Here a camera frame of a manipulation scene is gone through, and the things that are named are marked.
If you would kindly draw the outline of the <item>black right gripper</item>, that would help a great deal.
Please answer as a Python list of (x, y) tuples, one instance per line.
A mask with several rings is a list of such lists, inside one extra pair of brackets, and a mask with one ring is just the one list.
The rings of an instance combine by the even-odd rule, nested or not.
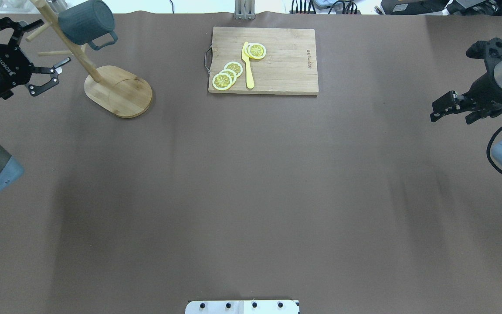
[(502, 88), (494, 81), (491, 74), (486, 73), (474, 81), (464, 94), (458, 95), (455, 91), (449, 91), (433, 101), (431, 122), (435, 123), (446, 115), (466, 112), (468, 108), (465, 101), (472, 111), (465, 117), (468, 125), (486, 117), (494, 118), (502, 114)]

